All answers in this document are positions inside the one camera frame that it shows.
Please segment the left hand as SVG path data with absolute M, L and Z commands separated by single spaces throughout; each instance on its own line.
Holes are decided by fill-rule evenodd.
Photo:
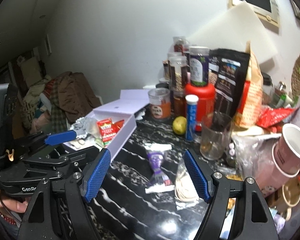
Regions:
M 7 207 L 7 209 L 16 213 L 24 213 L 29 203 L 27 200 L 24 200 L 23 202 L 19 202 L 7 196 L 2 196 L 1 200 L 2 203 Z M 4 212 L 5 209 L 2 203 L 0 202 L 0 210 Z

